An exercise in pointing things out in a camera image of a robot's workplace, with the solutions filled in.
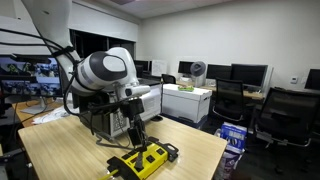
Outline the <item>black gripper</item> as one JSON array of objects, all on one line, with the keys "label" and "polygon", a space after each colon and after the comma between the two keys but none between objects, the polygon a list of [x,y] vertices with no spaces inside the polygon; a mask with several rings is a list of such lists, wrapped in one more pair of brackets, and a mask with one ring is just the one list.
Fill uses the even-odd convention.
[{"label": "black gripper", "polygon": [[127,117],[130,121],[131,128],[128,129],[128,134],[132,145],[138,146],[142,144],[144,148],[147,148],[148,138],[145,132],[145,124],[140,117],[140,114],[144,112],[142,100],[140,98],[136,98],[124,101],[120,106],[120,110],[123,116]]}]

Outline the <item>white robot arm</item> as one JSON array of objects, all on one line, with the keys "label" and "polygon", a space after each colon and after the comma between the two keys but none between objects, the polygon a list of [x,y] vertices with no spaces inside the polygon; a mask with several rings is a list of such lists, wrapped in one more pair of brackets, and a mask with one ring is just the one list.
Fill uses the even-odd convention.
[{"label": "white robot arm", "polygon": [[69,18],[72,0],[22,0],[39,37],[51,55],[62,66],[68,78],[68,89],[78,96],[92,96],[109,85],[114,87],[117,100],[113,103],[88,105],[91,114],[106,109],[121,110],[133,121],[128,129],[134,146],[146,145],[144,111],[141,96],[150,91],[139,83],[133,58],[128,50],[114,47],[93,52],[82,58],[70,40]]}]

